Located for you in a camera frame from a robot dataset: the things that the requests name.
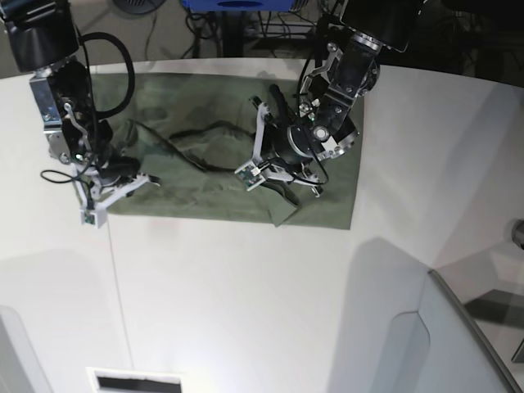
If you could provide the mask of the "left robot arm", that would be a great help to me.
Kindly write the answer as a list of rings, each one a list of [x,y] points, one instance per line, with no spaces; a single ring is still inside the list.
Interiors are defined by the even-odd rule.
[[[267,183],[300,184],[320,195],[328,175],[310,169],[343,156],[359,130],[350,118],[356,101],[373,89],[383,48],[404,52],[422,11],[421,1],[347,1],[340,22],[345,37],[326,43],[322,65],[303,71],[296,104],[288,104],[276,84],[269,88],[277,105],[273,114],[259,97],[251,158],[236,176],[251,191]]]

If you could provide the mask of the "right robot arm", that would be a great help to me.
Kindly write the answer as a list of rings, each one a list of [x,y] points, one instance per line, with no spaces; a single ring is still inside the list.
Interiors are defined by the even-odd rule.
[[[111,143],[109,118],[130,104],[136,86],[133,61],[114,35],[81,34],[67,1],[3,1],[1,22],[19,71],[32,75],[29,86],[49,144],[50,155],[69,167],[65,173],[45,169],[42,179],[54,184],[73,183],[89,202],[104,192],[126,197],[144,184],[160,185],[144,174],[140,161],[126,156]],[[107,41],[122,55],[127,73],[124,97],[114,107],[96,107],[90,61],[79,61],[90,41]]]

